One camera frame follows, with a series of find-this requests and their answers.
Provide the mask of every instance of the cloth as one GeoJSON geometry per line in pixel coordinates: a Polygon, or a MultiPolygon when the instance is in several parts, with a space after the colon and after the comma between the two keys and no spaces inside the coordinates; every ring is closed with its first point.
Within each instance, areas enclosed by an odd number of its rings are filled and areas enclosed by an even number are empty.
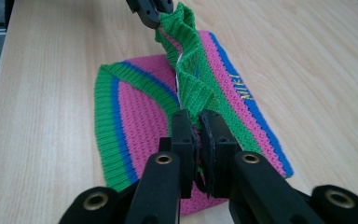
{"type": "MultiPolygon", "coordinates": [[[[159,138],[171,134],[172,114],[181,108],[198,128],[202,109],[219,112],[242,148],[264,155],[282,176],[291,176],[278,139],[216,37],[197,31],[194,14],[181,3],[172,14],[161,13],[160,21],[156,40],[165,56],[102,65],[96,80],[95,133],[107,186],[122,191],[142,176],[159,138]]],[[[209,200],[194,186],[192,198],[181,201],[181,215],[224,201],[209,200]]]]}

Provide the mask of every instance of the dishcloth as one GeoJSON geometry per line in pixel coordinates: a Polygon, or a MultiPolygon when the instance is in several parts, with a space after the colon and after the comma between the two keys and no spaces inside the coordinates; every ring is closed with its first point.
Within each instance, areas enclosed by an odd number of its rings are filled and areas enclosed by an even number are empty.
{"type": "MultiPolygon", "coordinates": [[[[160,14],[156,40],[167,55],[102,65],[95,84],[95,133],[108,187],[122,191],[143,173],[160,137],[170,136],[171,116],[189,110],[193,123],[204,109],[222,114],[245,150],[263,154],[284,177],[293,170],[253,95],[216,37],[197,31],[191,9],[179,3],[160,14]]],[[[181,201],[181,215],[224,202],[194,186],[181,201]]]]}

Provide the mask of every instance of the blue stripe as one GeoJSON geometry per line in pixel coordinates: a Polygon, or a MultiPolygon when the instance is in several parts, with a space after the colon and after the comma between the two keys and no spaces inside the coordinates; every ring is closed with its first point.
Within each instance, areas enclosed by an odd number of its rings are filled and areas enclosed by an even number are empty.
{"type": "MultiPolygon", "coordinates": [[[[222,59],[223,64],[224,64],[225,68],[227,69],[228,73],[231,74],[231,75],[238,75],[238,72],[235,70],[234,66],[229,61],[228,56],[226,55],[226,53],[223,50],[223,48],[220,46],[220,44],[217,41],[217,39],[214,36],[214,34],[209,33],[209,35],[210,35],[212,41],[214,42],[214,44],[216,45],[217,50],[218,50],[219,55],[220,55],[220,58],[222,59]]],[[[231,78],[232,81],[234,81],[236,79],[240,80],[243,83],[241,77],[232,77],[231,78]]],[[[269,126],[267,125],[266,121],[264,120],[263,115],[258,110],[258,107],[257,107],[257,104],[256,104],[255,100],[244,99],[243,102],[249,107],[249,110],[251,111],[253,117],[256,119],[257,123],[266,132],[267,137],[269,138],[269,141],[270,141],[271,145],[274,147],[275,153],[279,156],[279,159],[280,159],[280,161],[281,161],[281,163],[283,165],[283,170],[286,172],[286,177],[289,177],[289,176],[293,175],[293,169],[292,169],[289,161],[286,159],[286,156],[283,154],[281,145],[280,145],[277,137],[272,132],[272,130],[269,128],[269,126]]]]}
{"type": "Polygon", "coordinates": [[[161,82],[160,80],[158,80],[157,78],[155,78],[151,73],[148,73],[142,69],[140,69],[139,67],[129,63],[129,62],[121,62],[121,64],[129,67],[132,70],[135,70],[137,73],[139,73],[141,76],[143,77],[147,77],[150,80],[152,80],[156,85],[158,85],[160,88],[162,88],[163,90],[165,90],[172,98],[173,100],[176,102],[176,104],[179,106],[179,100],[177,98],[176,92],[172,91],[170,89],[170,87],[168,87],[167,85],[165,85],[163,82],[161,82]]]}
{"type": "Polygon", "coordinates": [[[135,168],[132,166],[132,159],[129,149],[127,147],[127,140],[124,134],[123,124],[121,122],[120,105],[118,100],[118,82],[119,79],[117,77],[112,77],[111,100],[113,122],[115,124],[115,134],[118,140],[118,147],[121,154],[121,158],[127,171],[127,177],[132,184],[138,180],[138,176],[135,173],[135,168]]]}

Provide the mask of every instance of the knitted cloth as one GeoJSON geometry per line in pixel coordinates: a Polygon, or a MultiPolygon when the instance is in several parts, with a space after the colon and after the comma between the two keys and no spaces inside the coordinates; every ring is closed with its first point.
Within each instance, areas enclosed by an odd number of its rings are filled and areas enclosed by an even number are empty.
{"type": "MultiPolygon", "coordinates": [[[[173,14],[160,14],[156,40],[167,55],[103,65],[95,84],[95,132],[108,187],[122,191],[143,173],[160,137],[170,136],[171,116],[189,111],[196,127],[204,109],[222,114],[245,150],[264,155],[284,177],[293,170],[216,37],[197,31],[192,11],[179,3],[173,14]]],[[[189,215],[224,200],[209,200],[193,187],[182,200],[189,215]]]]}

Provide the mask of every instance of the wooden table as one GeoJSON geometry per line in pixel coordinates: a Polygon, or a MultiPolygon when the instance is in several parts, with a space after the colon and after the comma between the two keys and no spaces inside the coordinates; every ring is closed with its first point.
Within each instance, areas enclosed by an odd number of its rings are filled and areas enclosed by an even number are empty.
{"type": "MultiPolygon", "coordinates": [[[[310,193],[358,194],[358,1],[184,1],[214,32],[310,193]]],[[[0,61],[0,223],[57,223],[103,186],[103,63],[163,53],[124,0],[17,0],[0,61]]],[[[232,223],[227,204],[182,223],[232,223]]]]}

